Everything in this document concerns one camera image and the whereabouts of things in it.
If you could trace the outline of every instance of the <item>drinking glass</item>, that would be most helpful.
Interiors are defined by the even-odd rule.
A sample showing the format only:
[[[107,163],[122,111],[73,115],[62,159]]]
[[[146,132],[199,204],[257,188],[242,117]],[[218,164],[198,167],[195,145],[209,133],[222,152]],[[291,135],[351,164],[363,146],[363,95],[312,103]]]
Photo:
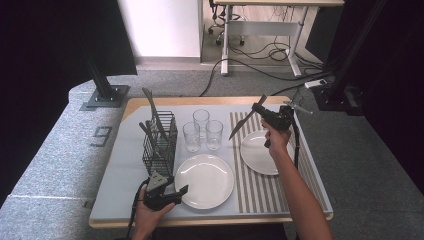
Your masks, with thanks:
[[[205,138],[206,124],[209,122],[209,112],[205,109],[196,110],[193,113],[193,120],[200,126],[200,138]]]
[[[212,120],[206,124],[206,144],[210,150],[221,147],[223,125],[220,121]]]
[[[200,149],[200,127],[195,122],[188,122],[183,127],[184,140],[189,152],[196,152]]]

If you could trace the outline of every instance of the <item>utensil holder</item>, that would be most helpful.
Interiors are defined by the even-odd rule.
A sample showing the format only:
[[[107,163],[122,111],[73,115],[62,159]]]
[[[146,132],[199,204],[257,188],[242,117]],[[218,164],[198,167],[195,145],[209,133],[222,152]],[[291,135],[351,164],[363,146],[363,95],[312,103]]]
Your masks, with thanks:
[[[178,130],[174,114],[171,111],[157,111],[157,113],[167,139],[161,136],[156,118],[152,117],[150,128],[154,141],[151,143],[147,135],[144,138],[143,163],[149,176],[153,172],[158,172],[164,177],[169,177],[172,176],[174,170]]]

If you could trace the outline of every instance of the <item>white wall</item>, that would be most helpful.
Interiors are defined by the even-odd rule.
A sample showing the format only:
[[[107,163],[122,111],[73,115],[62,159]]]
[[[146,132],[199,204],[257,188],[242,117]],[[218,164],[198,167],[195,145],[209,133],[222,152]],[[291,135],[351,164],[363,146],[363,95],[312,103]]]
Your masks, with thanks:
[[[199,57],[202,0],[118,0],[134,57]]]

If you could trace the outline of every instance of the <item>plate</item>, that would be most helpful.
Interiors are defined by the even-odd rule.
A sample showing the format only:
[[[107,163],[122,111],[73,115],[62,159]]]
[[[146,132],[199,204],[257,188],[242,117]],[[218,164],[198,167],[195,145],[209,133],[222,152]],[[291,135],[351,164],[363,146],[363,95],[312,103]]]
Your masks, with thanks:
[[[182,200],[190,207],[209,209],[219,206],[230,196],[234,175],[219,157],[202,154],[187,159],[175,174],[175,189],[188,184]]]
[[[254,171],[265,175],[278,175],[274,160],[269,155],[268,148],[264,146],[267,131],[259,130],[247,135],[240,146],[243,161]],[[287,151],[293,160],[294,150],[290,143],[287,144]]]

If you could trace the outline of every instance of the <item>human hand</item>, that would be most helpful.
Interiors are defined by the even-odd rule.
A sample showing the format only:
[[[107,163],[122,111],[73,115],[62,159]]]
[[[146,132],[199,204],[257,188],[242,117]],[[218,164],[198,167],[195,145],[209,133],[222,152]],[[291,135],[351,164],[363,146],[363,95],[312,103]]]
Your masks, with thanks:
[[[287,143],[289,142],[291,132],[278,131],[269,125],[265,119],[261,119],[262,126],[268,129],[268,132],[265,135],[267,140],[271,141],[271,146],[269,146],[269,154],[274,159],[274,161],[281,156],[281,154],[288,155],[287,152]]]
[[[147,239],[153,230],[155,230],[160,219],[175,206],[175,203],[170,203],[159,211],[153,211],[144,205],[143,198],[145,192],[146,188],[143,187],[140,191],[140,196],[138,197],[133,240]]]

